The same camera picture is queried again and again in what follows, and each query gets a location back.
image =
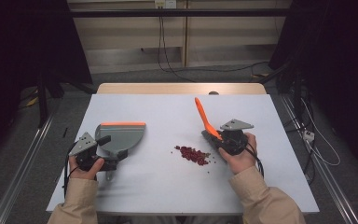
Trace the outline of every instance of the orange handle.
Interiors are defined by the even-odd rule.
[[[199,110],[202,122],[204,123],[205,126],[205,130],[210,133],[211,135],[215,136],[216,138],[223,140],[222,137],[220,136],[220,134],[214,129],[214,127],[208,122],[206,115],[205,115],[205,111],[203,110],[201,101],[199,100],[198,97],[196,97],[195,99],[196,101],[196,106],[197,109]]]

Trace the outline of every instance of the human hand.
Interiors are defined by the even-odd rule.
[[[249,150],[254,151],[255,155],[257,155],[257,143],[255,141],[255,136],[251,133],[245,133],[248,137],[248,145],[246,146]],[[255,165],[255,157],[253,157],[248,151],[244,150],[241,154],[231,156],[221,147],[219,148],[220,155],[225,159],[234,175],[244,171]]]
[[[83,171],[79,168],[76,158],[74,156],[69,157],[69,167],[71,170],[70,177],[71,178],[79,178],[79,179],[89,179],[93,180],[94,177],[97,175],[98,171],[101,170],[103,167],[104,160],[102,158],[98,159],[92,165],[89,171]]]

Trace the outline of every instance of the person's arm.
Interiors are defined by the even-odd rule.
[[[97,224],[97,213],[95,211],[95,196],[97,194],[98,182],[94,176],[103,166],[103,159],[97,160],[88,172],[77,167],[75,157],[69,158],[71,178],[63,204],[58,204],[48,220],[48,224],[57,223],[88,223]]]
[[[255,136],[246,133],[248,142],[256,150]],[[234,176],[229,180],[231,187],[241,199],[244,223],[290,224],[305,223],[295,201],[277,188],[269,188],[263,176],[255,168],[255,158],[246,150],[231,156],[219,148]]]

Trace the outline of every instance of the scattered red particles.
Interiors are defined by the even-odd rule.
[[[196,150],[195,148],[192,148],[192,147],[176,146],[174,148],[177,150],[180,150],[180,152],[182,153],[182,157],[186,158],[188,161],[193,161],[200,166],[203,166],[203,165],[206,165],[209,163],[205,159],[208,158],[211,155],[211,153],[201,152],[201,151]]]

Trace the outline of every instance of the beige sleeve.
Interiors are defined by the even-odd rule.
[[[48,220],[48,224],[97,224],[95,196],[98,182],[94,180],[70,178],[64,204],[58,204]]]
[[[241,199],[244,223],[305,223],[295,201],[280,189],[267,187],[254,166],[229,182]]]

